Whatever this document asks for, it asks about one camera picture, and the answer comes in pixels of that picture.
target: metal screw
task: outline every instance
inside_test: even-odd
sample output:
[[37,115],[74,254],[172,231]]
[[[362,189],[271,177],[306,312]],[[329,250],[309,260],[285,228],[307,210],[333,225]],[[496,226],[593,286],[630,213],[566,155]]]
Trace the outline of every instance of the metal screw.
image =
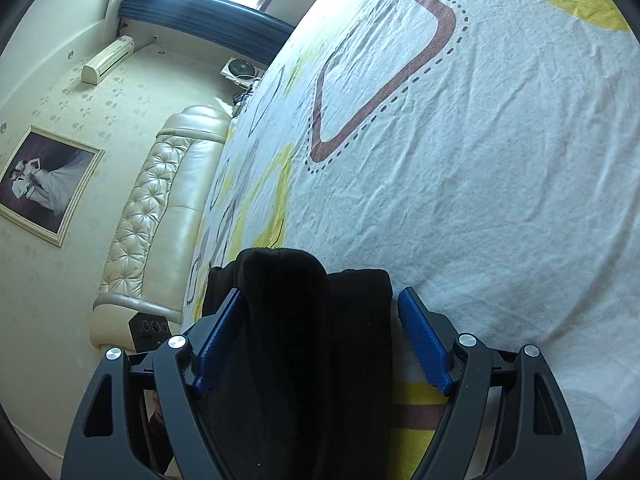
[[169,339],[169,346],[171,348],[182,348],[187,344],[187,338],[183,335],[174,335],[171,339]]
[[471,334],[463,334],[460,336],[460,338],[458,338],[458,342],[462,345],[462,346],[476,346],[476,343],[478,342],[478,340],[473,337]]
[[538,357],[540,355],[540,350],[537,346],[527,345],[524,347],[524,353],[529,357]]
[[106,355],[109,361],[115,361],[116,359],[119,359],[120,356],[122,355],[122,350],[120,350],[119,348],[111,348],[107,350]]

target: folded black garment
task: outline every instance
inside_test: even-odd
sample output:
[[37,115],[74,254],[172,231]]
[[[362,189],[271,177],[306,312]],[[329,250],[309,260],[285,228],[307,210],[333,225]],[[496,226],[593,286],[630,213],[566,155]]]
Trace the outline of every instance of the folded black garment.
[[204,316],[232,288],[248,316],[200,409],[236,480],[383,480],[391,411],[384,270],[325,272],[311,254],[250,249],[209,273]]

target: bed sheet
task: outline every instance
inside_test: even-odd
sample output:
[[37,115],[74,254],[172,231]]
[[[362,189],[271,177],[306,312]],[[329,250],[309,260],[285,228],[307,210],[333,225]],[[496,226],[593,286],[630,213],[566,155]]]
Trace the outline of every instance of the bed sheet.
[[[318,0],[232,121],[184,327],[247,247],[386,269],[459,331],[540,346],[595,478],[640,416],[639,67],[611,0]],[[444,398],[392,325],[396,480]]]

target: wedding photo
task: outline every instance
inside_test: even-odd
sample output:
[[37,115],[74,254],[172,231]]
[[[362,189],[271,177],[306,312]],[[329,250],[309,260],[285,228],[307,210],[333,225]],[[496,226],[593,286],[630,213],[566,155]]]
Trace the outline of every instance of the wedding photo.
[[0,180],[0,213],[62,245],[76,200],[103,150],[32,126]]

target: air conditioner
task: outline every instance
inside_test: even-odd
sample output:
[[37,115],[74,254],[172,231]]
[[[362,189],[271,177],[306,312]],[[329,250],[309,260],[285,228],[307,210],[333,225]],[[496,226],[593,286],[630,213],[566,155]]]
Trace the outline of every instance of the air conditioner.
[[232,57],[220,73],[238,86],[249,88],[254,81],[262,79],[264,70],[256,68],[244,59]]
[[82,67],[82,81],[97,85],[127,57],[133,54],[133,38],[122,36]]

